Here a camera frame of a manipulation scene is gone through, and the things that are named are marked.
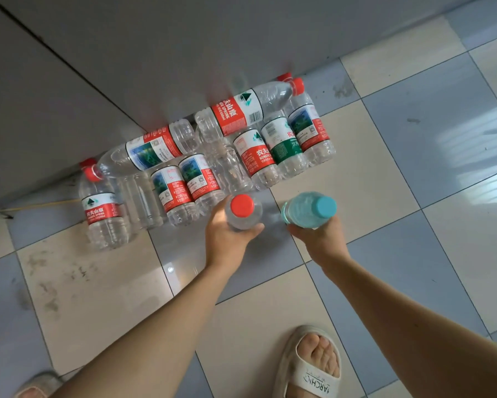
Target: bottle with teal cap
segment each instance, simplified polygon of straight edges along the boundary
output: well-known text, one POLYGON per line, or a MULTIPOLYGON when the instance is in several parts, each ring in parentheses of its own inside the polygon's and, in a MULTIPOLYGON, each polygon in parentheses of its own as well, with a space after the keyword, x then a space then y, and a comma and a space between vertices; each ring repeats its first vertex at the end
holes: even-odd
POLYGON ((337 213, 335 200, 317 192, 300 193, 285 202, 281 210, 285 223, 311 229, 322 226, 335 213, 337 213))

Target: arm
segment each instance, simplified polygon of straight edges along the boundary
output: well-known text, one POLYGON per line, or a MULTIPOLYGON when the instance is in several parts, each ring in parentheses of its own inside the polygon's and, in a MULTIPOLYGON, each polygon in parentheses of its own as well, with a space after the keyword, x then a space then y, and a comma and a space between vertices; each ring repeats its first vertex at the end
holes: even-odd
POLYGON ((172 397, 197 346, 198 337, 226 282, 241 264, 249 241, 263 224, 230 229, 225 201, 206 226, 206 267, 177 296, 110 345, 54 398, 172 397))
POLYGON ((497 344, 421 306, 351 259, 340 221, 293 225, 415 397, 497 397, 497 344))

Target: bottle label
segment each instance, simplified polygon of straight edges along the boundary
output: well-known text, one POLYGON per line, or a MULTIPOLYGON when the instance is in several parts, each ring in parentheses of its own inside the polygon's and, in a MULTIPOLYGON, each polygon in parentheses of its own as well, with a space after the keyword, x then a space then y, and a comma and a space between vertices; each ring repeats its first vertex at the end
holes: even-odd
POLYGON ((150 169, 183 155, 173 140, 169 126, 129 141, 125 147, 128 157, 140 170, 150 169))
POLYGON ((91 195, 81 200, 88 225, 108 218, 121 216, 119 205, 114 193, 91 195))
POLYGON ((197 200, 204 194, 219 190, 219 184, 215 175, 208 166, 203 154, 193 155, 181 161, 178 166, 193 200, 197 200))
POLYGON ((225 137, 263 120, 261 103, 253 89, 217 103, 212 111, 225 137))
POLYGON ((165 212, 192 202, 190 191, 176 166, 163 167, 151 175, 165 212))
POLYGON ((251 177, 261 169, 274 164, 274 159, 258 130, 242 133, 233 144, 251 177))
POLYGON ((302 151, 306 151, 313 145, 330 139, 312 103, 296 109, 289 115, 288 121, 298 138, 302 151))
POLYGON ((285 117, 278 117, 265 124, 261 129, 261 135, 267 142, 276 163, 302 153, 302 148, 285 117))

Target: plastic bottle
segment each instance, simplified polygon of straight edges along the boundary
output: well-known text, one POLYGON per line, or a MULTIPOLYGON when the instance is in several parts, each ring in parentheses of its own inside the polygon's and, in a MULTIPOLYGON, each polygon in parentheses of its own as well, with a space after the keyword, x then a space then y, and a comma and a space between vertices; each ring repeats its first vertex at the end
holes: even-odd
POLYGON ((189 156, 178 164, 182 177, 190 189, 191 196, 199 212, 206 215, 226 195, 219 187, 206 158, 202 153, 189 156))
POLYGON ((255 125, 241 130, 241 134, 233 140, 233 146, 258 190, 272 187, 282 179, 282 174, 255 125))
MULTIPOLYGON (((285 73, 278 80, 291 81, 292 75, 285 73)), ((336 154, 315 105, 306 92, 293 96, 283 110, 311 166, 328 161, 336 154)))
MULTIPOLYGON (((199 128, 197 128, 196 136, 202 137, 199 128)), ((223 190, 228 194, 236 194, 248 193, 254 189, 254 183, 239 161, 229 137, 209 143, 201 141, 206 153, 206 160, 223 190)))
POLYGON ((300 193, 286 201, 281 209, 285 223, 311 229, 325 224, 336 212, 335 200, 317 192, 300 193))
POLYGON ((199 210, 178 166, 162 167, 153 172, 151 178, 170 224, 189 225, 199 219, 199 210))
POLYGON ((123 246, 132 239, 132 232, 122 216, 113 187, 94 159, 81 162, 81 168, 79 198, 85 209, 90 242, 100 250, 123 246))
POLYGON ((269 113, 282 109, 292 95, 303 91, 300 78, 268 82, 195 113, 195 121, 204 140, 212 142, 263 120, 269 113))
POLYGON ((116 180, 134 232, 159 227, 164 223, 158 195, 147 173, 138 172, 116 180))
POLYGON ((98 167, 108 177, 127 176, 169 162, 198 147, 193 127, 182 119, 111 149, 101 157, 98 167))
POLYGON ((285 178, 294 177, 309 167, 282 110, 269 114, 261 124, 261 135, 285 178))
POLYGON ((259 200, 253 199, 248 194, 228 196, 225 207, 226 220, 239 230, 250 229, 261 222, 263 207, 259 200))

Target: hand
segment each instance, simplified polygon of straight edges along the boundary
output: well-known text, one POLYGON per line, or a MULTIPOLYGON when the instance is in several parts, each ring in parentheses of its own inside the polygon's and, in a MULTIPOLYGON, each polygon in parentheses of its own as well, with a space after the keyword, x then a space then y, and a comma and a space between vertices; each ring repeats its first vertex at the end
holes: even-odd
POLYGON ((213 208, 208 225, 206 225, 206 267, 220 268, 228 276, 239 268, 249 241, 265 228, 258 223, 242 232, 233 231, 226 221, 225 198, 213 208))
POLYGON ((306 244, 311 258, 324 270, 334 260, 351 260, 338 216, 330 218, 318 229, 305 229, 292 224, 287 225, 287 229, 306 244))

